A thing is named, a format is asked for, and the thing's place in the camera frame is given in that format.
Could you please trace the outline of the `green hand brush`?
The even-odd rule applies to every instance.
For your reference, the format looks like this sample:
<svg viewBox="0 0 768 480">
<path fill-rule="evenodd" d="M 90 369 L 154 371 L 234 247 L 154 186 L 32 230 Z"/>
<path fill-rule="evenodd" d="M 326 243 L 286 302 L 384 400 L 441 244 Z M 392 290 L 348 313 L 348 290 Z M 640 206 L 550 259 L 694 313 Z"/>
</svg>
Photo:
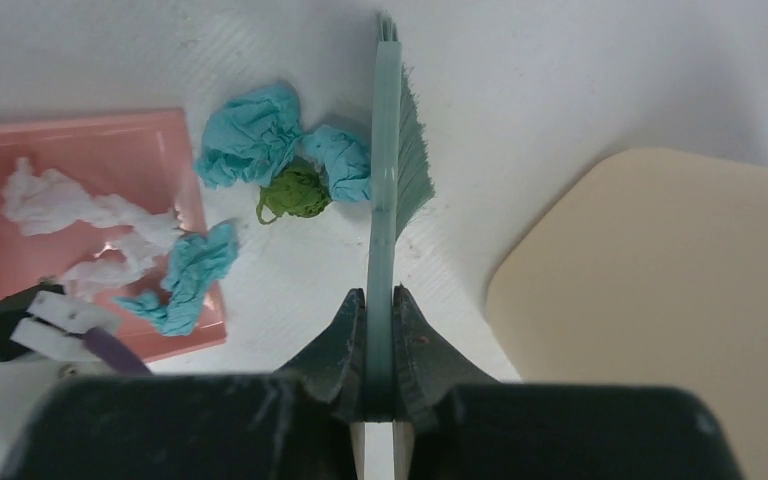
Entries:
<svg viewBox="0 0 768 480">
<path fill-rule="evenodd" d="M 392 316 L 396 243 L 435 195 L 415 96 L 395 20 L 377 17 L 370 163 L 371 232 L 366 289 L 365 419 L 393 418 L 395 373 Z"/>
</svg>

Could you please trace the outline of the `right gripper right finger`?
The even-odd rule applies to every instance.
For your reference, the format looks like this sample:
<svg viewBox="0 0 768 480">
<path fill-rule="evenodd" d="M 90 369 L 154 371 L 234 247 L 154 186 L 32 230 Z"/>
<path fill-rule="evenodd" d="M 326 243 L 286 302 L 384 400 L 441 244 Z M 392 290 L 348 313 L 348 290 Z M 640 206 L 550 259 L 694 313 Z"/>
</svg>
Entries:
<svg viewBox="0 0 768 480">
<path fill-rule="evenodd" d="M 451 388 L 497 382 L 430 325 L 404 286 L 394 288 L 392 329 L 394 417 L 416 431 L 439 428 L 435 407 Z"/>
</svg>

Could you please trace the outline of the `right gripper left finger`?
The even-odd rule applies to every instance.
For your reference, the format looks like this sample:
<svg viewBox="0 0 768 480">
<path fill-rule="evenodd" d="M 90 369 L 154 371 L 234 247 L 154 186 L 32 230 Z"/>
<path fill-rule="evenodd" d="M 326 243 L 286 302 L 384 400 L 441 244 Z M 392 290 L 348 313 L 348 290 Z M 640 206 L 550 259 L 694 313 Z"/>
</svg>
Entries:
<svg viewBox="0 0 768 480">
<path fill-rule="evenodd" d="M 277 372 L 298 378 L 306 392 L 339 420 L 364 419 L 366 305 L 351 289 L 330 324 Z"/>
</svg>

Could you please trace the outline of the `pink plastic dustpan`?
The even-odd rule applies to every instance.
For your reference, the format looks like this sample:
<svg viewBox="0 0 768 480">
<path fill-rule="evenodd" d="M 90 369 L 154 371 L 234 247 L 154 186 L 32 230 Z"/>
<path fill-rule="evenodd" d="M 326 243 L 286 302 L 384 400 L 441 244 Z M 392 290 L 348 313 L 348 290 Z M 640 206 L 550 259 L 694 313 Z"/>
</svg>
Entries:
<svg viewBox="0 0 768 480">
<path fill-rule="evenodd" d="M 93 256 L 110 257 L 110 241 L 126 233 L 123 226 L 76 222 L 52 234 L 22 235 L 1 212 L 2 188 L 20 158 L 35 173 L 56 169 L 91 194 L 117 194 L 152 214 L 175 211 L 184 230 L 206 229 L 182 111 L 2 124 L 0 299 Z"/>
</svg>

